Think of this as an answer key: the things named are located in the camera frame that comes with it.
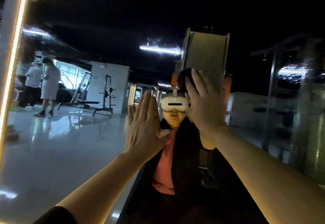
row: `white vr headset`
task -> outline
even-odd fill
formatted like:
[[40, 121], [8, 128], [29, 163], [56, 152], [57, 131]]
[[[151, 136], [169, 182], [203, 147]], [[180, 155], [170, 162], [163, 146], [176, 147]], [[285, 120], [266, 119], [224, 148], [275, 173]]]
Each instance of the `white vr headset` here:
[[189, 103], [186, 98], [177, 95], [176, 89], [173, 90], [173, 95], [162, 96], [160, 105], [165, 112], [171, 112], [173, 110], [185, 112], [189, 108]]

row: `hand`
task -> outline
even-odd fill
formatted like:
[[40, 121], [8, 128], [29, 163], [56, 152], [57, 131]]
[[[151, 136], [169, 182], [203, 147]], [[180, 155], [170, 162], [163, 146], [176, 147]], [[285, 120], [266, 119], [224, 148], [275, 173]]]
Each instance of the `hand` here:
[[219, 129], [228, 129], [224, 121], [224, 108], [222, 100], [214, 90], [209, 79], [202, 71], [198, 73], [192, 69], [192, 78], [197, 91], [188, 78], [185, 78], [191, 107], [187, 115], [195, 123], [200, 132], [211, 134]]
[[140, 98], [136, 109], [129, 107], [128, 111], [129, 131], [125, 150], [145, 163], [165, 146], [170, 138], [170, 130], [158, 132], [157, 102], [148, 92]]

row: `sneaker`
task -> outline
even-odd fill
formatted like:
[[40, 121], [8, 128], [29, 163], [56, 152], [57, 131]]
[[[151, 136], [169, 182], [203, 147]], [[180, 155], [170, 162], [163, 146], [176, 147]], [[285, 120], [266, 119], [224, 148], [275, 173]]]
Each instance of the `sneaker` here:
[[35, 113], [34, 116], [35, 117], [45, 117], [45, 113], [44, 112]]

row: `black sleeve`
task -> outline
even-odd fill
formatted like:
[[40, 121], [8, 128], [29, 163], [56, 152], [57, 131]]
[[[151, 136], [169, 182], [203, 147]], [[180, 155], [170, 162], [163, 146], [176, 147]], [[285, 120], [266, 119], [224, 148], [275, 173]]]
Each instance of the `black sleeve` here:
[[77, 224], [74, 216], [67, 209], [61, 206], [55, 206], [33, 222], [33, 224], [56, 223]]

